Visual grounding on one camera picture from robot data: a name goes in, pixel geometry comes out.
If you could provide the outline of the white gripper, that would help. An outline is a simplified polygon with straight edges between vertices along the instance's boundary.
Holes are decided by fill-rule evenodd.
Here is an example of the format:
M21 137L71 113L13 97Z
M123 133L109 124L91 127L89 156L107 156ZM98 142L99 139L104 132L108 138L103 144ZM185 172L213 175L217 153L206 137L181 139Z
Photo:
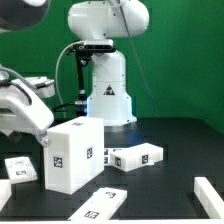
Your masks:
M46 130L54 117L42 100L28 87L22 92L16 87L0 88L0 131L36 135L42 147L50 144Z

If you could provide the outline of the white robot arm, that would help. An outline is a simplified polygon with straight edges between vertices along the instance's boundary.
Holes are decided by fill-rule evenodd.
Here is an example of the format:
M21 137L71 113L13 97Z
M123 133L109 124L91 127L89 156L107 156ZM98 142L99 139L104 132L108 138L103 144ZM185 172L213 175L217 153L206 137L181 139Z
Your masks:
M46 16L51 0L0 0L0 34L32 27ZM132 100L126 92L126 60L113 44L116 37L145 32L149 12L139 0L86 1L72 5L68 25L80 40L67 48L76 54L77 69L92 64L92 93L79 91L81 114L101 118L116 130L133 124ZM47 146L53 113L43 103L46 90L58 91L55 79L39 83L0 65L0 133L18 141L23 133Z

